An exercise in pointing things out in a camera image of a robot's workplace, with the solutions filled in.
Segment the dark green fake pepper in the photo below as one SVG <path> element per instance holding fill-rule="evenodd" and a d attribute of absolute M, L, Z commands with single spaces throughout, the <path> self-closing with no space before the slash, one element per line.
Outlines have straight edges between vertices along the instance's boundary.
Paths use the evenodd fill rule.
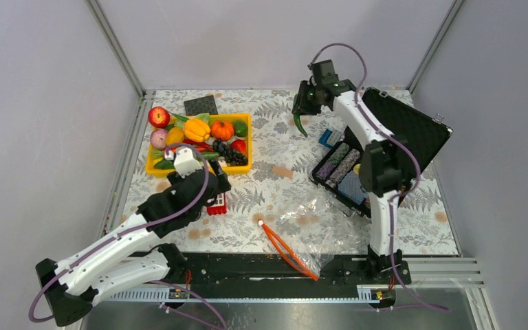
<path fill-rule="evenodd" d="M 295 127 L 299 130 L 299 132 L 304 137 L 307 137 L 308 133 L 306 132 L 305 128 L 303 127 L 303 124 L 302 124 L 302 121 L 301 121 L 301 114 L 300 113 L 293 113 L 293 121 L 294 121 Z"/>

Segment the blue grey small box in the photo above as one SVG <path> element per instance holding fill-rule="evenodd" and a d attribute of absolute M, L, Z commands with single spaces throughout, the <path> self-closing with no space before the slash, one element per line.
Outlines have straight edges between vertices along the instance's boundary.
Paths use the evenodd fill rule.
<path fill-rule="evenodd" d="M 343 132 L 341 131 L 334 131 L 331 129 L 325 129 L 322 135 L 318 139 L 318 143 L 332 149 L 341 139 L 343 136 Z"/>

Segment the purple fake onion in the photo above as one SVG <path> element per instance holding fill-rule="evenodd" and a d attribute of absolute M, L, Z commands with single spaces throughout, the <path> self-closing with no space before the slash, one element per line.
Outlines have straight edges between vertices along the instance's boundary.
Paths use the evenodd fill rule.
<path fill-rule="evenodd" d="M 150 135 L 150 144 L 154 149 L 163 151 L 166 146 L 168 131 L 166 129 L 155 129 Z"/>

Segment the yellow fake bell pepper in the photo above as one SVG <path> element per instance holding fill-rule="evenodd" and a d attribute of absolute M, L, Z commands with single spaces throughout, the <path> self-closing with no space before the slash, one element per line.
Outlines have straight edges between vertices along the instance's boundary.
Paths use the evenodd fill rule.
<path fill-rule="evenodd" d="M 210 126 L 200 119 L 189 119 L 184 125 L 184 135 L 194 142 L 205 142 L 211 136 Z"/>

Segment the red fake apple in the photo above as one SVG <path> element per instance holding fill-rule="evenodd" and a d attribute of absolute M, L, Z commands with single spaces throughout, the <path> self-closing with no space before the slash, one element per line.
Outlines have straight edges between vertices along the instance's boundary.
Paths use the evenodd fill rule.
<path fill-rule="evenodd" d="M 158 129 L 164 129 L 171 121 L 170 113 L 163 107 L 153 107 L 148 113 L 148 123 Z"/>

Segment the clear zip top bag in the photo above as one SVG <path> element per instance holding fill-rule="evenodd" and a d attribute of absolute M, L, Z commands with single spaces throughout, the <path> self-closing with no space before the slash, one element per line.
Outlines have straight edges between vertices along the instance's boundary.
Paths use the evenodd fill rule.
<path fill-rule="evenodd" d="M 298 196 L 255 219 L 279 256 L 314 281 L 335 255 L 364 252 L 369 241 L 370 221 L 324 191 Z"/>

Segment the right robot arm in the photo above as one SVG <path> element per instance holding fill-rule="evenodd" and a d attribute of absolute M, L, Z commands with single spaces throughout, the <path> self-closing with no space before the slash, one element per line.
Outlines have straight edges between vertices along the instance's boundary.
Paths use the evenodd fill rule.
<path fill-rule="evenodd" d="M 293 114 L 319 114 L 328 107 L 338 114 L 362 147 L 360 183 L 368 193 L 371 233 L 366 272 L 376 283 L 401 283 L 402 252 L 395 247 L 397 207 L 407 173 L 401 154 L 407 148 L 395 140 L 360 99 L 358 88 L 336 74 L 331 60 L 310 63 L 311 78 L 299 85 Z"/>

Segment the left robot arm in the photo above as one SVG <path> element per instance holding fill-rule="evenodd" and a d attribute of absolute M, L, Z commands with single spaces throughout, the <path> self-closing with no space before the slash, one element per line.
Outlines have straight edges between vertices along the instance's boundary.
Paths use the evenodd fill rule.
<path fill-rule="evenodd" d="M 135 261 L 133 253 L 200 218 L 217 195 L 231 189 L 218 161 L 181 176 L 163 192 L 151 195 L 118 228 L 81 252 L 54 261 L 45 258 L 35 266 L 50 318 L 65 327 L 84 318 L 98 303 L 136 285 L 166 279 L 180 281 L 186 259 L 173 243 L 150 247 Z"/>

